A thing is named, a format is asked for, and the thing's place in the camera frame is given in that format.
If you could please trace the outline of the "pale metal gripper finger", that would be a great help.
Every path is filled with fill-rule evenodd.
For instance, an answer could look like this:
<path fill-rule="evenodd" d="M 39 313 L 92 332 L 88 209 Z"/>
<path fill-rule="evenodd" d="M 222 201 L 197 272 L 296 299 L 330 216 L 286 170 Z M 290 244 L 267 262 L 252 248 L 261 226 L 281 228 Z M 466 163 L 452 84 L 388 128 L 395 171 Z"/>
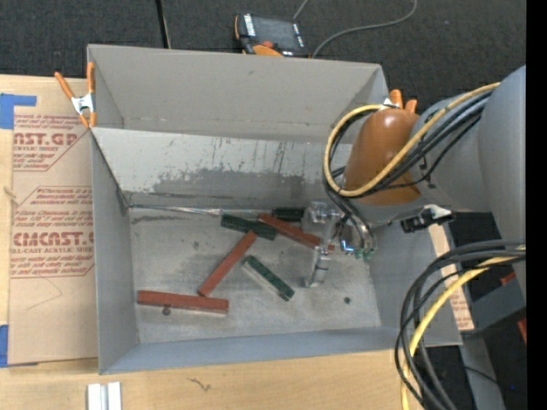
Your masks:
<path fill-rule="evenodd" d="M 341 213 L 333 205 L 311 202 L 304 211 L 304 231 L 320 239 L 320 247 L 328 250 L 337 236 Z"/>
<path fill-rule="evenodd" d="M 331 256 L 326 248 L 317 246 L 314 249 L 312 268 L 309 276 L 304 279 L 307 288 L 317 287 L 325 283 L 331 262 Z"/>

